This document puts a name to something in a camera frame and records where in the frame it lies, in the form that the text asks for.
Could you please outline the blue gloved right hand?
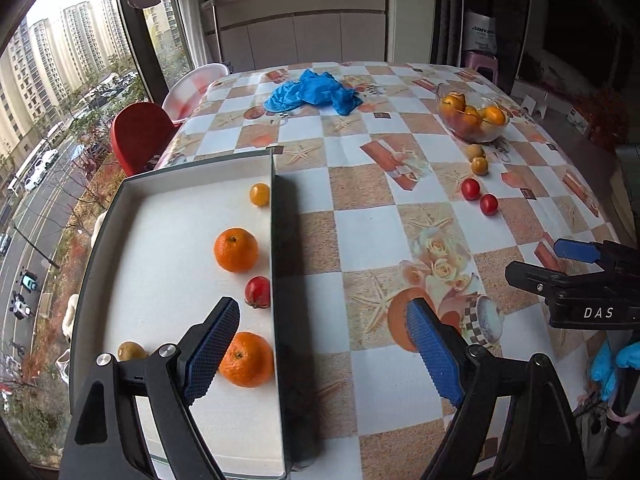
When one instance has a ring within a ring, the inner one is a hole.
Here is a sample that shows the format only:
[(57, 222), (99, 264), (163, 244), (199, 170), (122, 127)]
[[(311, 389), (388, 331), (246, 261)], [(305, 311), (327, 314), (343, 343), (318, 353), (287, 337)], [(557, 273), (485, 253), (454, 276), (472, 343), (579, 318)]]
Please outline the blue gloved right hand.
[(617, 388), (617, 371), (624, 368), (640, 368), (640, 342), (628, 344), (628, 346), (614, 353), (608, 341), (594, 357), (589, 378), (600, 386), (600, 397), (607, 401)]

